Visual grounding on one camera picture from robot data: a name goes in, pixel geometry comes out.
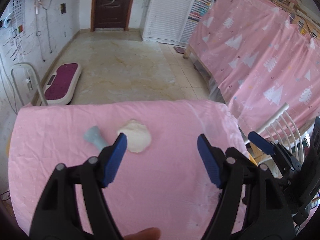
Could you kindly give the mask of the left hand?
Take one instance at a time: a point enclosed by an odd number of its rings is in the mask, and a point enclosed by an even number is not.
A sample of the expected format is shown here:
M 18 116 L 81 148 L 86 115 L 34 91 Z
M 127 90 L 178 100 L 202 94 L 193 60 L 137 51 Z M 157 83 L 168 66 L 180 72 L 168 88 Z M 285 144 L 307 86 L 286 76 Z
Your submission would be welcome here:
M 147 228 L 140 232 L 133 233 L 124 237 L 124 240 L 159 240 L 161 231 L 159 228 Z

